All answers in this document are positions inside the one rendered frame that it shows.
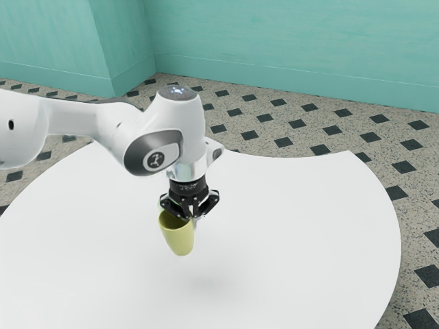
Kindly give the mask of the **yellow-green cup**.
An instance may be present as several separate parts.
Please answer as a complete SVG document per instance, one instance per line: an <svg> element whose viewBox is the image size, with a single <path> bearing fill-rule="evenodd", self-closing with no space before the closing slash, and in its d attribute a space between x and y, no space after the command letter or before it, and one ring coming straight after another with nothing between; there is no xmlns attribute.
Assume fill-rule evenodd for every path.
<svg viewBox="0 0 439 329"><path fill-rule="evenodd" d="M195 239L193 219L185 220L163 210L158 216L158 224L168 247L175 255L186 256L191 253Z"/></svg>

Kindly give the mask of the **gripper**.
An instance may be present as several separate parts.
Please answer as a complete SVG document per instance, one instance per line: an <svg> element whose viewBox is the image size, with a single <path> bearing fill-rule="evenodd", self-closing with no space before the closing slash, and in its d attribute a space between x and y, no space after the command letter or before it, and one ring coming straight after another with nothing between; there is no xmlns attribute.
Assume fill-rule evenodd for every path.
<svg viewBox="0 0 439 329"><path fill-rule="evenodd" d="M177 202L181 202L183 199L192 200L197 197L192 208L193 225L196 229L199 220L206 217L219 203L219 193L215 189L209 190L204 175L190 182L177 182L169 179L169 194L161 195L158 205L176 218L190 220L191 212L189 207Z"/></svg>

